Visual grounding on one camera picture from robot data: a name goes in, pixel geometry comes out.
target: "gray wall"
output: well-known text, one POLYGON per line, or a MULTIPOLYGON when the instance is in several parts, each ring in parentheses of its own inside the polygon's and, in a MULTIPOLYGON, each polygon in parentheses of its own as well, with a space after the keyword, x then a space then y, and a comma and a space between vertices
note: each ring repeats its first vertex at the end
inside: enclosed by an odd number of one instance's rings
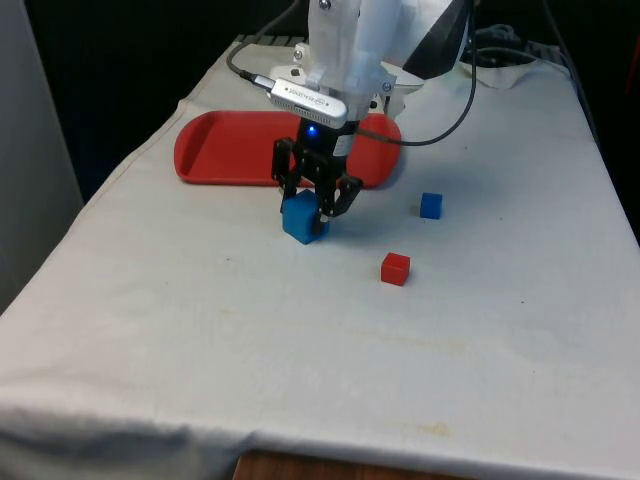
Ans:
POLYGON ((21 0, 0 0, 0 313, 81 207, 21 0))

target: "black background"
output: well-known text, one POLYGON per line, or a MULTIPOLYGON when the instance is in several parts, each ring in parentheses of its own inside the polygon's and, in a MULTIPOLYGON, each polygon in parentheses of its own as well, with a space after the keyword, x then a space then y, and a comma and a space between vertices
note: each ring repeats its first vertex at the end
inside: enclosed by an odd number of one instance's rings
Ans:
MULTIPOLYGON (((596 117, 602 152, 640 233, 640 72, 625 94, 640 33, 637 0, 549 0, 596 117)), ((27 0, 80 188, 107 175, 173 113, 240 33, 257 31, 290 0, 27 0)), ((540 0, 483 0, 478 26, 507 23, 557 43, 540 0)), ((305 35, 306 6, 276 33, 305 35)))

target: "white tablecloth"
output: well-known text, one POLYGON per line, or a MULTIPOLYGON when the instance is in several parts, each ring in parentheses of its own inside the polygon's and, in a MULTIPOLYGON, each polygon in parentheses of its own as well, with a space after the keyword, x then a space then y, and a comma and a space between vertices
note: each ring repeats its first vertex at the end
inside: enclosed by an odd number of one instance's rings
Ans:
MULTIPOLYGON (((468 91, 459 70, 430 82, 405 137, 468 91)), ((218 62, 1 318, 0 478, 223 478, 251 448, 640 478, 640 257, 561 72, 479 86, 458 132, 307 247, 276 189, 176 176, 181 128, 220 108, 270 106, 218 62), (418 218, 422 192, 442 220, 418 218), (412 258, 404 288, 379 280, 389 251, 412 258)))

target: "cube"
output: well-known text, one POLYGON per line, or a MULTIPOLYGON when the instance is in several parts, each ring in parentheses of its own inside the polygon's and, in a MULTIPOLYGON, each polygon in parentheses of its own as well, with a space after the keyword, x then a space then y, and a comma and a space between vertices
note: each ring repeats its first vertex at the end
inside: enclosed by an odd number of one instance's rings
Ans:
POLYGON ((282 229, 303 245, 315 242, 329 232, 329 223, 325 223, 320 234, 313 234, 313 220, 317 212, 316 194, 304 190, 282 204, 282 229))
POLYGON ((402 287, 409 277, 411 258, 390 253, 382 262, 382 281, 402 287))
POLYGON ((440 220, 442 217, 442 195, 438 193, 423 193, 420 203, 420 217, 440 220))

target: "black cable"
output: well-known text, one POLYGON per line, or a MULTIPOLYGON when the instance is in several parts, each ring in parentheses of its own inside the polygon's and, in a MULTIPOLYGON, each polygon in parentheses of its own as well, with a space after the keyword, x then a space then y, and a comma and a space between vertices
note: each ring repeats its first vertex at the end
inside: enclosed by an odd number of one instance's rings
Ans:
POLYGON ((587 101, 587 96, 584 92, 584 88, 582 86, 582 81, 580 80, 580 76, 578 75, 578 69, 576 68, 575 63, 573 63, 573 58, 571 57, 571 53, 569 52, 569 48, 567 47, 567 43, 564 41, 564 37, 562 36, 562 32, 558 27, 558 23, 556 22, 555 17, 553 16, 553 12, 551 8, 549 8, 549 3, 547 0, 542 0, 542 7, 544 8, 544 13, 547 16, 547 21, 549 22, 549 26, 551 30, 553 30, 553 34, 562 49, 565 58, 567 67, 571 71, 571 76, 573 77, 573 81, 576 84, 576 89, 578 90, 578 97, 580 98, 580 102, 582 103, 582 109, 587 117, 587 122, 589 123, 589 128, 591 129, 591 134, 596 142, 596 145, 600 147, 600 139, 598 138, 598 132, 596 131, 596 123, 593 117, 593 113, 591 112, 591 107, 589 107, 589 102, 587 101))
POLYGON ((236 57, 236 55, 238 55, 238 53, 251 45, 251 43, 253 43, 254 41, 258 42, 263 36, 265 36, 274 27, 276 27, 282 20, 291 15, 300 5, 300 1, 301 0, 293 0, 293 2, 291 2, 291 5, 289 5, 289 7, 284 12, 282 12, 280 15, 278 15, 276 18, 262 27, 258 33, 256 33, 255 35, 248 35, 241 43, 236 45, 234 49, 229 52, 229 55, 227 55, 227 67, 229 67, 229 70, 244 78, 245 80, 248 80, 250 82, 253 81, 257 74, 241 69, 233 63, 233 59, 236 57))
POLYGON ((453 132, 455 132, 462 122, 467 118, 469 111, 473 105, 473 101, 476 96, 476 87, 478 84, 477 77, 477 68, 478 68, 478 48, 476 44, 476 25, 475 25, 475 0, 469 0, 469 38, 471 40, 471 51, 472 51, 472 60, 471 60, 471 93, 469 94, 469 100, 467 102, 467 106, 464 111, 454 123, 449 130, 444 132, 442 135, 439 135, 430 140, 423 140, 419 142, 409 142, 406 140, 396 140, 395 138, 387 137, 385 135, 380 135, 379 133, 370 132, 368 130, 358 130, 358 134, 371 138, 373 140, 377 140, 379 142, 391 143, 393 145, 401 145, 403 147, 425 147, 427 145, 433 145, 435 143, 441 142, 453 132))

